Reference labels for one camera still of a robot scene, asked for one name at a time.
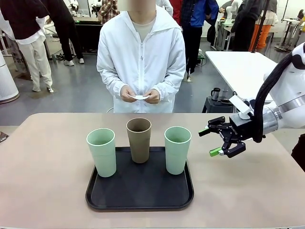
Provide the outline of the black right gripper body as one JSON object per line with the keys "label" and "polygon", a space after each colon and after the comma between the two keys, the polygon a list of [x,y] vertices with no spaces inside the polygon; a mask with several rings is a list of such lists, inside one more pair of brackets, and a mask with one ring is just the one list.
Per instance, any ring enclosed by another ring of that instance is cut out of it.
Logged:
{"label": "black right gripper body", "polygon": [[252,129],[254,122],[251,115],[245,115],[246,118],[242,119],[240,114],[232,114],[229,116],[229,122],[226,122],[225,117],[221,116],[221,125],[225,126],[220,131],[220,136],[223,140],[226,137],[231,137],[230,142],[243,141],[252,138]]}

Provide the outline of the person's left hand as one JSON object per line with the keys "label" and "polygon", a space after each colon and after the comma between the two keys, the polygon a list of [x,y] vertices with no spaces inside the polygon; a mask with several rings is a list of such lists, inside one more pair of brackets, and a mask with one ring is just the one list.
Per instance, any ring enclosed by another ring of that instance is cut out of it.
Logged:
{"label": "person's left hand", "polygon": [[145,102],[149,104],[158,104],[160,101],[160,93],[155,89],[148,91],[144,97],[146,97]]}

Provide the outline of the person's right hand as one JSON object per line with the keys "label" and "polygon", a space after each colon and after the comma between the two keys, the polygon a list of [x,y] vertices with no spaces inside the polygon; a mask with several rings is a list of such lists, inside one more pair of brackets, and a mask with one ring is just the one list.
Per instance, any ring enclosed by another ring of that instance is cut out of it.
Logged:
{"label": "person's right hand", "polygon": [[133,103],[136,101],[135,99],[135,93],[134,91],[131,89],[130,86],[128,85],[125,85],[121,88],[121,91],[120,91],[120,95],[121,95],[121,99],[124,101],[124,102],[128,102],[128,103]]}

